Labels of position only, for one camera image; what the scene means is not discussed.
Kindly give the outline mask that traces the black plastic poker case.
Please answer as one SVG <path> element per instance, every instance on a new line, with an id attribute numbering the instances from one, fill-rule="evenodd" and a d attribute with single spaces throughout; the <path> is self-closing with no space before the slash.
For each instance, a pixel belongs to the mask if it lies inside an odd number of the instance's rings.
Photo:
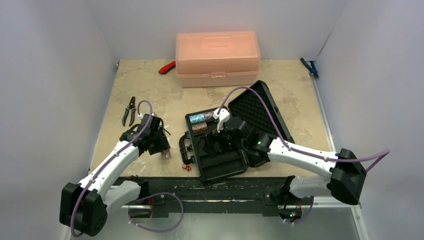
<path id="1" fill-rule="evenodd" d="M 281 134 L 285 141 L 295 142 L 268 85 L 262 80 L 256 81 L 250 89 L 246 89 L 222 108 L 228 110 L 231 118 L 240 117 L 258 132 L 276 136 Z M 211 111 L 214 109 L 186 114 L 188 130 L 179 141 L 184 164 L 197 164 L 199 178 L 204 183 L 245 173 L 250 167 L 247 155 L 239 149 L 230 149 L 216 156 L 205 152 L 205 136 L 217 127 L 217 123 L 213 119 L 200 122 L 207 123 L 208 129 L 193 133 L 192 125 L 195 124 L 190 123 L 189 116 Z"/>

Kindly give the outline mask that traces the red dice pair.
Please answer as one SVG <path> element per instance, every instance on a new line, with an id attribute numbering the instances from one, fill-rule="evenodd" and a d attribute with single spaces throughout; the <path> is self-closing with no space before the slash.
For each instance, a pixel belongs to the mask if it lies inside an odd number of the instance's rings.
<path id="1" fill-rule="evenodd" d="M 187 170 L 188 172 L 190 172 L 192 170 L 192 168 L 189 165 L 187 165 L 187 164 L 183 164 L 182 165 L 182 168 L 185 169 L 185 170 Z"/>

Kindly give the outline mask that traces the blue poker chip stack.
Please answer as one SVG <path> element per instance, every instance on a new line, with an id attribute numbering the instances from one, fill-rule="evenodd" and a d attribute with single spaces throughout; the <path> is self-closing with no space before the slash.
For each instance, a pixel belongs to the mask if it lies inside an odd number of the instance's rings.
<path id="1" fill-rule="evenodd" d="M 203 113 L 190 115 L 188 118 L 189 118 L 189 121 L 190 121 L 191 124 L 201 123 L 201 122 L 204 122 L 206 120 L 206 117 Z"/>

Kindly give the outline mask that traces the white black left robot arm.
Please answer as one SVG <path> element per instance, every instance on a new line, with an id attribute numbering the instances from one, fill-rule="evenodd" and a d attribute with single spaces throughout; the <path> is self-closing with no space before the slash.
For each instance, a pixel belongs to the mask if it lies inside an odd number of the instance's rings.
<path id="1" fill-rule="evenodd" d="M 68 226 L 74 237 L 93 237 L 104 227 L 108 215 L 127 202 L 146 203 L 149 191 L 141 183 L 126 180 L 114 190 L 111 187 L 144 152 L 154 155 L 169 148 L 163 120 L 145 114 L 140 123 L 122 133 L 111 153 L 91 173 L 63 187 L 59 222 Z"/>

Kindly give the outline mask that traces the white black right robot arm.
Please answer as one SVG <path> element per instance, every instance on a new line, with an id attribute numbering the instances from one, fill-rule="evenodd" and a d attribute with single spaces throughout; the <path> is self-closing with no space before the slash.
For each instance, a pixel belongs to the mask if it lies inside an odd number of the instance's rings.
<path id="1" fill-rule="evenodd" d="M 313 176 L 288 176 L 280 189 L 280 197 L 288 204 L 306 197 L 332 196 L 355 206 L 360 201 L 367 172 L 346 149 L 341 152 L 319 151 L 282 138 L 258 132 L 240 117 L 220 114 L 213 116 L 217 123 L 212 136 L 225 147 L 241 150 L 248 165 L 257 168 L 268 162 L 288 164 L 312 172 Z"/>

